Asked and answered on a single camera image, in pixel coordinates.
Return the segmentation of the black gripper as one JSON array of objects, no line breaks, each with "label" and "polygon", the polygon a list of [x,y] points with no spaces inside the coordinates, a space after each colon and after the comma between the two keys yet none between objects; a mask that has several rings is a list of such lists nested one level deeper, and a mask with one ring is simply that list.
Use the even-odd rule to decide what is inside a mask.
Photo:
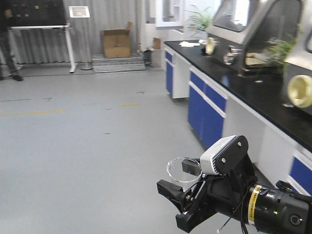
[{"label": "black gripper", "polygon": [[[202,173],[200,163],[193,159],[182,161],[185,173],[199,176]],[[175,216],[177,227],[189,233],[216,213],[221,213],[240,222],[241,231],[247,232],[248,199],[250,189],[258,181],[253,164],[245,155],[238,166],[224,176],[208,176],[195,201],[183,211],[183,188],[161,179],[157,182],[158,193],[167,198],[182,212]]]}]

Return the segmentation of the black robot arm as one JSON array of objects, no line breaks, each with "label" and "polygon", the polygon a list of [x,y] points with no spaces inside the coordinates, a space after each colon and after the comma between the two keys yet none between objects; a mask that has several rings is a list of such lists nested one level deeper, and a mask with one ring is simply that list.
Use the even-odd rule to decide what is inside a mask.
[{"label": "black robot arm", "polygon": [[287,184],[259,184],[248,155],[225,173],[203,172],[186,190],[166,180],[157,183],[157,190],[177,207],[177,227],[187,233],[217,213],[239,221],[244,234],[247,225],[266,234],[312,232],[311,196],[294,193]]}]

